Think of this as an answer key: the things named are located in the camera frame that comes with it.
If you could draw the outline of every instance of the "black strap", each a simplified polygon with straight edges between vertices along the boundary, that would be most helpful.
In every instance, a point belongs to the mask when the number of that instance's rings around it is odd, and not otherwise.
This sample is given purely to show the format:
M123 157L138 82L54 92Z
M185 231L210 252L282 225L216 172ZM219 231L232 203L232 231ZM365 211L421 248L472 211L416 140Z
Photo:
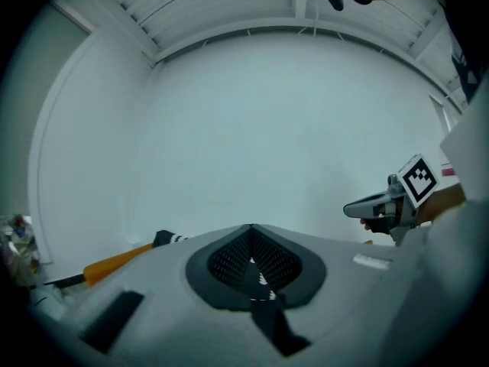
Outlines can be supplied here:
M400 219L397 217L380 217L378 219L366 219L365 222L370 227L370 230L375 233L389 235L391 229L399 225Z
M171 237L174 235L173 232L167 231L166 229L158 231L154 237L153 247L156 248L158 246L169 245Z
M144 296L137 292L122 292L81 334L80 339L107 353L143 299Z
M310 345L308 340L296 336L290 329L278 299L252 300L251 318L284 356L290 356Z

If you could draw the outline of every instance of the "white label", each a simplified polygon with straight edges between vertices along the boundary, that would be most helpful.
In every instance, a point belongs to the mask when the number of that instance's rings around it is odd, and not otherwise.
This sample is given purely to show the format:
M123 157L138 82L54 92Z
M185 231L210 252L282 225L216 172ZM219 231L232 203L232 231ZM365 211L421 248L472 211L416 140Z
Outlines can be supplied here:
M390 261L388 260L381 260L379 258L369 257L368 255L363 254L357 254L353 258L353 262L368 266L370 268L379 269L381 271L388 271L390 267Z

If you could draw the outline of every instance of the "white surface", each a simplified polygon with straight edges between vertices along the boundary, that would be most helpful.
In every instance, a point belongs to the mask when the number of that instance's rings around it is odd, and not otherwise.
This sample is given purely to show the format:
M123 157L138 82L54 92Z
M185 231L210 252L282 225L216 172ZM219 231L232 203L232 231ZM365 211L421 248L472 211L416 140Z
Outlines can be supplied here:
M303 27L313 27L316 26L317 29L323 29L327 31L337 31L338 34L348 35L355 39L360 39L367 41L369 44L376 45L381 48L379 52L388 51L394 56L399 57L402 61L405 61L410 66L414 67L416 70L421 72L423 75L428 77L434 84L437 85L437 89L433 87L433 94L437 98L444 99L447 90L444 88L443 82L440 81L437 75L434 75L432 71L426 69L426 67L416 62L413 57L411 57L407 52L400 49L395 44L391 42L383 41L382 33L376 33L371 29L366 31L364 28L358 28L358 26L351 26L347 21L341 23L335 23L332 21L323 21L319 19L318 21L314 19L297 19L297 18L259 18L248 21L235 21L229 24L224 24L222 26L213 26L210 28L203 28L202 31L191 34L189 37L182 39L180 42L172 44L170 47L162 50L157 56L156 61L162 61L165 58L171 56L172 54L182 50L191 45L207 43L207 40L213 37L219 36L221 34L227 34L233 31L245 31L249 28L272 28L273 26L284 26L292 28ZM453 102L457 102L457 99L450 94L449 99Z
M29 214L28 157L51 84L87 34L50 5L32 21L0 87L0 214Z
M489 75L441 147L453 165L467 200L489 199Z
M29 160L34 231L53 259L47 280L131 248L128 148L150 72L130 41L103 29L76 50L47 95Z
M433 91L399 62L331 37L243 37L179 57L134 122L132 232L149 242L159 229L262 222L389 244L342 207L385 190L415 153L439 164Z

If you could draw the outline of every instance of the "person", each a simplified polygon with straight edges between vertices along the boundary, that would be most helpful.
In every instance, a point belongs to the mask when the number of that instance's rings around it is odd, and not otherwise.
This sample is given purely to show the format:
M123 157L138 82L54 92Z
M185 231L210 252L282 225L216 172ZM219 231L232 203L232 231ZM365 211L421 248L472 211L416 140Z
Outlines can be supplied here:
M481 28L482 23L477 23L478 15L485 17L487 9L485 0L438 0L445 10L445 16L452 31L452 62L460 77L461 87L465 93L468 104L477 91L478 85L487 70L487 58L489 47ZM447 209L460 206L465 202L465 195L457 184L435 192L419 208L416 216L416 225L433 221ZM361 219L360 223L366 230L371 229L368 220Z

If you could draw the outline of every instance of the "white ceiling panel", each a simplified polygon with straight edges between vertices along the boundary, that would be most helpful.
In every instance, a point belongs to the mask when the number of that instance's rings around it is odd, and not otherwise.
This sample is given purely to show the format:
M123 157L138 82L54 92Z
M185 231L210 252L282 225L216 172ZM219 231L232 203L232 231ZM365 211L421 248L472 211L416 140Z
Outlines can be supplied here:
M154 41L163 49L171 46L186 37L189 37L208 28L243 21L253 15L253 18L291 18L292 0L274 0L275 9L270 10L270 0L245 0L241 4L223 5L206 11L201 11L192 16L192 20L182 20L165 29Z
M328 24L332 28L358 29L359 34L366 34L366 38L381 40L408 56L413 56L410 53L413 45L417 49L421 47L422 53L417 54L416 59L420 63L418 67L422 66L438 83L441 82L444 92L453 93L453 84L451 90L447 88L457 76L451 62L451 39L448 26L440 23L445 19L437 15L440 5L436 0L393 0L366 6L345 0L342 12L335 11L327 0L300 0L300 5L295 4L296 0L115 1L156 43L161 56L168 56L170 50L172 53L178 51L179 45L188 45L190 40L202 41L199 34L216 34L217 29L225 31L238 22L250 23L253 28L254 20L269 18L273 27L273 21L277 22L276 26L281 26L285 18L295 18L294 25L303 21L304 27L310 27L315 23L317 9L323 30ZM459 95L458 91L455 92L453 99L458 105L464 101Z

